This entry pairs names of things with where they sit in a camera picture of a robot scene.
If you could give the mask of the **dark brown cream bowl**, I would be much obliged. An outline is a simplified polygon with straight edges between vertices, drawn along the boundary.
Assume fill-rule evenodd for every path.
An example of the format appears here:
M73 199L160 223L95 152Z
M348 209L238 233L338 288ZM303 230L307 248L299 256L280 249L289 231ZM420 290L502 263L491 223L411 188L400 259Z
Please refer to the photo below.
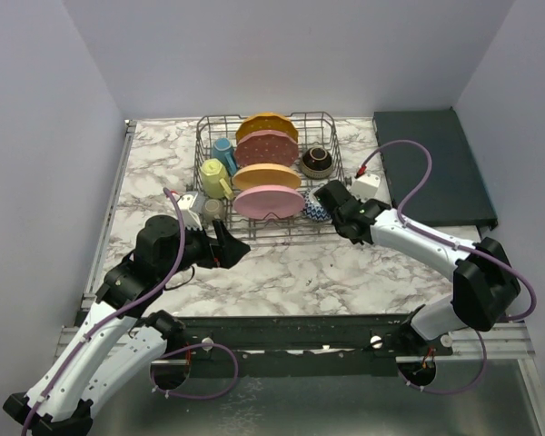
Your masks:
M333 172L332 155L323 147L309 148L300 159L302 173L310 179L325 179Z

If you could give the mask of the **blue floral mug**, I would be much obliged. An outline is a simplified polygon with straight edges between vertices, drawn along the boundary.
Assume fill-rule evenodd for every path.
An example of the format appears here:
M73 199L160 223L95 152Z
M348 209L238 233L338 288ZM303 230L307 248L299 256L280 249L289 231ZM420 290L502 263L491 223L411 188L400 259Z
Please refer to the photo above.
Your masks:
M219 138L213 142L211 157L221 162L230 176L237 173L238 165L234 158L234 148L227 138Z

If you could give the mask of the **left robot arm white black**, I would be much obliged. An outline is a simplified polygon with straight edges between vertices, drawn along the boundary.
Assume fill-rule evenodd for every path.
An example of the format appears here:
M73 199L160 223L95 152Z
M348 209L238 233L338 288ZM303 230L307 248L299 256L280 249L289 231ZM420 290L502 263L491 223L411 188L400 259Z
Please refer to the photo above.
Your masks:
M96 300L51 369L4 412L23 434L85 435L101 407L145 364L172 359L185 347L183 324L165 311L145 316L178 272L192 266L234 267L249 251L222 221L215 235L188 230L169 215L149 218L133 251L110 270Z

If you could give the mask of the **small grey cup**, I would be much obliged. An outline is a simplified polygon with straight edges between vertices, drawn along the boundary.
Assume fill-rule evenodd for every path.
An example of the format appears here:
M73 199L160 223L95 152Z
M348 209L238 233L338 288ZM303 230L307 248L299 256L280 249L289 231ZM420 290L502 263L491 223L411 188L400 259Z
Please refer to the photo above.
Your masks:
M226 219L226 208L221 200L209 198L203 203L202 216L206 223Z

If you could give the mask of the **brown plate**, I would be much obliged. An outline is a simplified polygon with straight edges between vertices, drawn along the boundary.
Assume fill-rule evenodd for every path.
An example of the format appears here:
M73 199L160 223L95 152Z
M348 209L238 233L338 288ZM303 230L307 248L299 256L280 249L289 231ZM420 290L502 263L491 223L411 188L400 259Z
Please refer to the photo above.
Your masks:
M234 158L240 167L252 164L280 164L290 167L299 157L299 146L288 134L277 130L260 130L246 135L235 148Z

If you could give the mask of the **orange polka dot plate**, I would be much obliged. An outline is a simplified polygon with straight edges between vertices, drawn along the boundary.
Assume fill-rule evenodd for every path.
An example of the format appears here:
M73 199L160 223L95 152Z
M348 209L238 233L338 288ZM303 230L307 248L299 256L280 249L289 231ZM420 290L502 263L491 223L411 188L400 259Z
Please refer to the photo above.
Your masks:
M287 134L295 142L297 142L299 138L296 127L288 117L277 113L266 112L245 118L235 133L235 139L239 142L248 134L262 130L274 130Z

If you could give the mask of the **red patterned bowl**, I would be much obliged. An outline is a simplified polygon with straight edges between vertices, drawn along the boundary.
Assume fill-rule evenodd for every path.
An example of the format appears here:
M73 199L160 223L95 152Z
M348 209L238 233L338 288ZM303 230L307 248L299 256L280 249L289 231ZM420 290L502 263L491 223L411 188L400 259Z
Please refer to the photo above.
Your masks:
M315 197L315 191L315 188L311 188L304 195L305 204L302 212L307 218L317 223L330 221L331 216Z

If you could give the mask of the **pink round bear plate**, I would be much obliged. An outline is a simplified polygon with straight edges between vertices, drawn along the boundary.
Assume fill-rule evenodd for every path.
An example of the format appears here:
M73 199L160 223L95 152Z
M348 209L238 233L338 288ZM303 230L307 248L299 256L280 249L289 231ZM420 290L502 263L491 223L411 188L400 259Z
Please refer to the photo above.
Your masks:
M303 196L295 189L268 184L240 193L233 201L233 209L246 218L266 221L294 216L304 204Z

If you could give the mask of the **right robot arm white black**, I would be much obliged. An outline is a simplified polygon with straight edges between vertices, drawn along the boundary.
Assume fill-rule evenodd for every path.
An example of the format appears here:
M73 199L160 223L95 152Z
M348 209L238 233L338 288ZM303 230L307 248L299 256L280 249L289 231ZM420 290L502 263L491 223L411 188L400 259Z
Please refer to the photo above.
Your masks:
M403 253L451 282L450 296L411 312L395 333L409 355L423 354L433 340L448 332L466 327L491 330L520 294L509 259L492 238L476 243L413 223L387 203L362 202L339 181L328 182L313 196L341 237Z

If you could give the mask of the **grey wire dish rack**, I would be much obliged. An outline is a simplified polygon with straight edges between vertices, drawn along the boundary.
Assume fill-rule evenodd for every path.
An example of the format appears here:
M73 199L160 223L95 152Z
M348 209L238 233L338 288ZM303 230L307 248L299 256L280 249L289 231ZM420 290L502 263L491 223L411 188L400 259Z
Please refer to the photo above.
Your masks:
M293 112L288 115L288 119L298 133L299 153L304 154L315 146L324 148L333 162L333 171L329 178L349 183L351 180L344 175L333 117L324 111L309 111ZM203 190L200 169L203 161L211 156L212 143L222 137L234 142L235 133L244 120L245 117L239 114L210 114L200 118L195 128L193 178L186 185L187 188L200 192ZM226 198L223 199L223 205L226 211L224 223L228 231L237 239L255 246L313 244L321 236L331 241L338 239L329 222L315 222L303 213L282 220L255 221L237 213Z

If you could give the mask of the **yellow pink rimmed plate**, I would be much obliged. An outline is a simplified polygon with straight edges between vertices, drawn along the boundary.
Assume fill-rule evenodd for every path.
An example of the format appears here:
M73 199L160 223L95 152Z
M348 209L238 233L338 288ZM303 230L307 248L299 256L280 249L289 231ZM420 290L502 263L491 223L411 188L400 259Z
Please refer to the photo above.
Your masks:
M297 189L301 184L299 174L277 163L251 164L239 170L233 177L233 185L241 191L261 185L280 185Z

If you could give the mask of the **yellow green mug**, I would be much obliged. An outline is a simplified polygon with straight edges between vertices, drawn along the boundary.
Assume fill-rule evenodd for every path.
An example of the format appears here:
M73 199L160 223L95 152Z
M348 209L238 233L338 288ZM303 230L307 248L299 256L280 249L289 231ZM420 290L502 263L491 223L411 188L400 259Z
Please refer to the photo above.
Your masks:
M212 199L232 200L234 198L230 176L218 159L207 159L200 168L205 194Z

